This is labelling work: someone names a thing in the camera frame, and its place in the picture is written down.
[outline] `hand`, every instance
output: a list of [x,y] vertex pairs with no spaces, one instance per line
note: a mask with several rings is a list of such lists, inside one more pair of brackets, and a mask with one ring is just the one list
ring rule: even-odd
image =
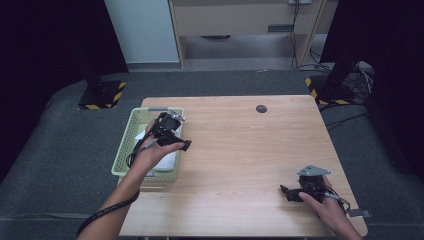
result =
[[[146,133],[153,127],[155,120],[150,121],[149,125],[146,127]],[[147,144],[151,143],[154,140],[153,135],[149,136],[141,145],[141,148],[145,147]],[[184,143],[173,143],[167,146],[160,146],[157,143],[154,143],[151,147],[137,154],[133,166],[131,169],[138,169],[138,172],[147,174],[150,169],[155,167],[159,161],[165,157],[167,154],[177,151],[180,148],[184,147]]]
[[[324,184],[331,188],[327,177],[323,176]],[[312,196],[304,192],[299,193],[299,197],[311,206],[318,214],[320,220],[330,228],[341,239],[362,239],[352,223],[347,219],[346,214],[340,208],[337,200],[324,197],[322,204]]]

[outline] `white cabinet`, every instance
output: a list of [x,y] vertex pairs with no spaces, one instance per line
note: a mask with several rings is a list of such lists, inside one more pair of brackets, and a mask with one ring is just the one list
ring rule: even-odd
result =
[[168,0],[105,0],[126,63],[178,63]]

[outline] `white plastic basket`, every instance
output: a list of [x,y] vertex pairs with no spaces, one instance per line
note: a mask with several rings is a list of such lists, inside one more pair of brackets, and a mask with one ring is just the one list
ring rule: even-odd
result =
[[[135,108],[131,111],[127,127],[125,128],[124,136],[122,137],[121,144],[119,145],[115,161],[112,166],[112,174],[124,177],[129,168],[126,163],[128,155],[133,151],[136,142],[134,138],[146,129],[146,126],[152,119],[159,116],[161,112],[174,110],[178,115],[184,117],[183,109],[178,107],[149,107],[149,108]],[[184,122],[181,122],[180,130],[177,132],[177,137],[181,138],[183,132]],[[144,179],[144,183],[170,183],[175,182],[178,176],[178,164],[180,159],[180,151],[175,155],[175,165],[172,171],[157,171],[151,170]]]

